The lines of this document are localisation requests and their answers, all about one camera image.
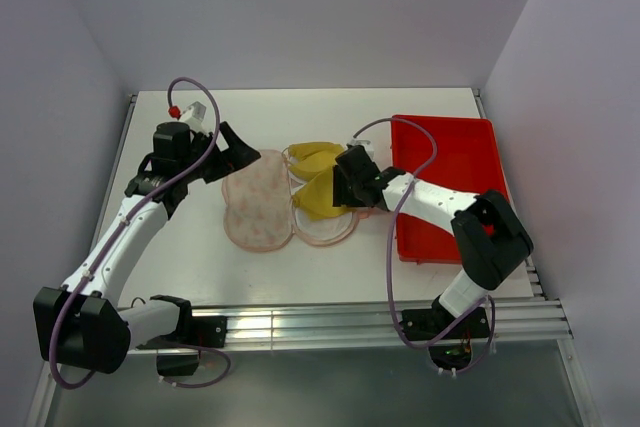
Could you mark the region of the yellow bra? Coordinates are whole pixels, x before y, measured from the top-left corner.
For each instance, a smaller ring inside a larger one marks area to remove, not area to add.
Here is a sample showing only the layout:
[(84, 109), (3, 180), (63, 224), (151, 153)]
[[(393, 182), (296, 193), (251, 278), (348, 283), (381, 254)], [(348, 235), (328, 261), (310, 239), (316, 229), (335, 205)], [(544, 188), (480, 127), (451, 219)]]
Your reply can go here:
[(332, 142), (291, 144), (285, 149), (289, 173), (302, 186), (292, 194), (293, 204), (312, 221), (333, 219), (350, 212), (333, 205), (333, 167), (345, 148)]

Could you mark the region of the pink mesh laundry bag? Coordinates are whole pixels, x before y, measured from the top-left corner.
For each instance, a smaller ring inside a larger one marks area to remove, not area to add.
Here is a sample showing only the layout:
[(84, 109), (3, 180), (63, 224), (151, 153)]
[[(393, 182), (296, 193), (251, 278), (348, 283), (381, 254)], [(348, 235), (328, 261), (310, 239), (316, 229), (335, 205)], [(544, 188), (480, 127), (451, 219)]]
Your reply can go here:
[(340, 217), (312, 221), (293, 204), (292, 194), (302, 182), (289, 173), (285, 149), (262, 150), (258, 161), (223, 181), (225, 232), (246, 251), (279, 250), (294, 236), (311, 246), (328, 247), (348, 238), (369, 216), (367, 210), (349, 208)]

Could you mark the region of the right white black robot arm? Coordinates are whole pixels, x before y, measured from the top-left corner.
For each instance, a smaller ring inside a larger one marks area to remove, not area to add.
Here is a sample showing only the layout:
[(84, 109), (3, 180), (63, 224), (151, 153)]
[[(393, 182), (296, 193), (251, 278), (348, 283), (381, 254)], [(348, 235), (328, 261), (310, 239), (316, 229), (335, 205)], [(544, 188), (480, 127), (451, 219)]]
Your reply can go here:
[(455, 191), (395, 167), (381, 170), (362, 145), (336, 158), (334, 204), (404, 214), (453, 237), (461, 271), (432, 304), (434, 328), (446, 337), (466, 326), (466, 311), (496, 290), (534, 248), (502, 193)]

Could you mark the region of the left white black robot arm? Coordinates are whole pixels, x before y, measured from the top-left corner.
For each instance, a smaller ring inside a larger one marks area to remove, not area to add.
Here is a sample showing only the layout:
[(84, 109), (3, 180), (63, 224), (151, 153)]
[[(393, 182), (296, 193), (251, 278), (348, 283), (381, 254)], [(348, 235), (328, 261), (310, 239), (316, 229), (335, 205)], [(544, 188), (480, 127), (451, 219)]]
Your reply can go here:
[(155, 295), (120, 311), (116, 303), (147, 246), (173, 217), (195, 181), (212, 183), (260, 159), (227, 124), (197, 132), (179, 121), (156, 127), (153, 148), (128, 182), (113, 222), (94, 250), (59, 287), (33, 301), (42, 358), (111, 374), (127, 353), (156, 339), (183, 346), (195, 333), (190, 301)]

